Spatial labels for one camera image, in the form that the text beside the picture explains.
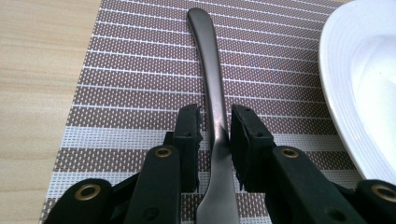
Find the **ceramic plate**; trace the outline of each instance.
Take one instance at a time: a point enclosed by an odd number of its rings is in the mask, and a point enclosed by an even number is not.
[[[337,8],[319,43],[332,119],[363,178],[396,185],[396,1]]]

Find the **brass grommet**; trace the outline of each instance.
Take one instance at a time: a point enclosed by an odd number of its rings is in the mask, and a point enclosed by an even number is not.
[[[282,153],[282,155],[284,155],[285,157],[288,157],[288,158],[298,157],[298,151],[296,151],[292,148],[283,148],[280,150],[280,153]]]
[[[155,156],[156,157],[168,157],[172,154],[172,150],[168,149],[168,148],[158,148],[157,150],[155,150]]]
[[[90,192],[88,194],[84,193],[84,190],[87,189],[93,189],[93,192]],[[78,189],[75,193],[75,197],[79,201],[88,201],[94,197],[96,197],[100,192],[100,186],[97,184],[86,184],[81,186],[81,188]]]
[[[385,185],[378,184],[372,186],[372,191],[376,196],[382,198],[383,200],[391,203],[396,203],[396,190],[388,188]]]

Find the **screw hole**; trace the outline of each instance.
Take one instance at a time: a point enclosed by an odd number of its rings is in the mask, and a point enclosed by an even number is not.
[[[152,221],[155,218],[157,218],[159,214],[160,214],[160,210],[158,208],[150,207],[150,208],[146,209],[145,211],[143,211],[143,218],[146,221]]]
[[[289,157],[289,158],[296,158],[298,157],[298,152],[294,149],[290,149],[290,148],[284,148],[282,150],[280,150],[280,152],[285,156],[285,157]]]
[[[157,157],[161,157],[161,158],[168,157],[171,154],[172,154],[172,151],[168,148],[160,148],[160,149],[155,150],[155,156],[157,156]]]
[[[97,184],[86,184],[81,186],[75,193],[75,198],[79,201],[88,201],[96,197],[100,192],[100,186]]]
[[[372,192],[381,199],[391,203],[396,203],[396,190],[394,189],[378,184],[372,186]]]
[[[340,212],[338,209],[330,208],[326,211],[326,214],[334,221],[344,222],[347,220],[346,215]]]

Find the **striped placemat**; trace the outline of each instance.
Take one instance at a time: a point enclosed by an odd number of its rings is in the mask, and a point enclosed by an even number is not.
[[[341,3],[328,0],[103,0],[55,162],[41,221],[85,178],[112,184],[141,169],[146,152],[175,127],[183,105],[205,106],[189,8],[212,17],[225,99],[253,108],[278,145],[304,150],[331,181],[361,180],[332,124],[318,74],[318,40]],[[199,193],[182,195],[192,223],[209,169],[205,122]],[[235,191],[241,223],[271,223],[263,194]]]

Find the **wooden table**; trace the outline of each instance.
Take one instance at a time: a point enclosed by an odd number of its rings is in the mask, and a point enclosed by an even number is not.
[[[100,2],[1,1],[0,223],[38,222]]]

